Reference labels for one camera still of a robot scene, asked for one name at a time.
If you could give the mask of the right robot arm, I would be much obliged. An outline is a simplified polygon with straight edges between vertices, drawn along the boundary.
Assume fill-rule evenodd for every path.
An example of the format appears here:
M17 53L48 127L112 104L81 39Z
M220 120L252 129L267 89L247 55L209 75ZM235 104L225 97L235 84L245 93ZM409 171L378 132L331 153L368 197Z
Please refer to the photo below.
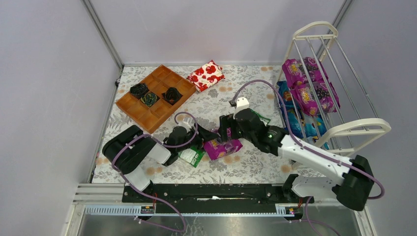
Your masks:
M261 152L289 158L324 175L318 180L293 175L285 184L295 195L310 197L320 193L356 211L362 211L371 199L369 195L376 180L365 157L329 153L297 139L281 127L264 124L249 108L235 115L222 115L219 122L218 132L223 141L246 139Z

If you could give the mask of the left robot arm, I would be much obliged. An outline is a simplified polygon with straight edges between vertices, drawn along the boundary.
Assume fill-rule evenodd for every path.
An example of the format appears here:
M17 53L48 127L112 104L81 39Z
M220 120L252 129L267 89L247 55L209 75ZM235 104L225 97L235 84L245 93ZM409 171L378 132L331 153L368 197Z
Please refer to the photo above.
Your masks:
M201 126L197 129L175 126L169 136L159 143L133 125L108 141L102 149L102 154L111 162L112 167L125 177L130 186L150 194L153 183L140 166L144 159L150 158L161 165L169 166L178 159L180 152L191 148L203 150L205 142L217 138L217 133Z

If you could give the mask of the purple candy bag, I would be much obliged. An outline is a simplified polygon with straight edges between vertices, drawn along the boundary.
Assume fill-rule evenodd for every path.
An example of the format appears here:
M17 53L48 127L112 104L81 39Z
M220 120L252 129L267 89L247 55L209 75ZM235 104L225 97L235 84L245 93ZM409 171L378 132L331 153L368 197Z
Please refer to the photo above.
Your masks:
M330 91L325 82L313 82L312 84L323 112L325 114L336 112L337 109L335 105L337 104L340 108L340 103L332 83L329 82L329 86L336 103L332 100ZM294 86L290 89L290 93L293 95L293 98L296 100L303 113L309 116L317 116L320 114L320 109L309 84Z
M231 139L231 130L227 129L227 141L223 142L219 137L204 143L204 150L209 156L210 160L217 160L219 158L228 156L230 154L238 152L242 147L242 143L237 140Z

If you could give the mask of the purple candy bag front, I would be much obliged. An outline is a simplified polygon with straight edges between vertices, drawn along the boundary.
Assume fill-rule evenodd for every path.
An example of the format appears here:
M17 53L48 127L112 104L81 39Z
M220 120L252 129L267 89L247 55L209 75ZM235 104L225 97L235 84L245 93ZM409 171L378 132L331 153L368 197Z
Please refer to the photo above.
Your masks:
M332 100L330 91L325 82L313 82L312 84L323 112L325 114L336 112L337 109L335 105L337 104L340 108L340 103L332 83L329 82L329 86L336 103ZM293 98L296 100L303 113L309 116L317 116L320 114L320 109L309 84L294 86L290 89L290 93L293 95Z

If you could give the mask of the purple candy bag top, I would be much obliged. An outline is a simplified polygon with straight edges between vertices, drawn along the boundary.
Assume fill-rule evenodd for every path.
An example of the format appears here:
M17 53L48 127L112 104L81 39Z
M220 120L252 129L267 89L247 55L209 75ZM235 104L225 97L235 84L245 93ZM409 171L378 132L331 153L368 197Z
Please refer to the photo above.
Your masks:
M230 154L238 152L242 147L242 143L237 140L231 139L231 130L227 129L227 141L223 142L219 137L204 143L204 150L209 156L210 160L217 160L219 158L228 156Z

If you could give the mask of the purple candy bag carried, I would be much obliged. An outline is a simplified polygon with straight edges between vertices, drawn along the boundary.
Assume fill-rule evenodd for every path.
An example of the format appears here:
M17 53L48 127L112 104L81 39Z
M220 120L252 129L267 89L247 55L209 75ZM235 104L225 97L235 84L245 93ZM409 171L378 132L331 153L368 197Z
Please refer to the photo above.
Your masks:
M328 79L327 72L325 71L324 66L320 61L316 61L312 57L304 57L303 62L312 82L324 81L318 65L322 67L322 71L325 77ZM306 76L306 72L301 60L287 59L282 66L282 70L284 72L287 86L289 88L293 88L297 85L308 84L308 78Z

